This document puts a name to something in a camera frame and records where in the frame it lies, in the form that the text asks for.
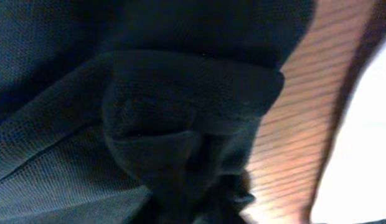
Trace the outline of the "black t-shirt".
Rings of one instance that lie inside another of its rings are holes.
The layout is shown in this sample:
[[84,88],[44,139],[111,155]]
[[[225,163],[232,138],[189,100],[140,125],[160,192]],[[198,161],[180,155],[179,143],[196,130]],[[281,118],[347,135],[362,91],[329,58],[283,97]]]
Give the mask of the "black t-shirt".
[[0,223],[243,223],[314,1],[0,0]]

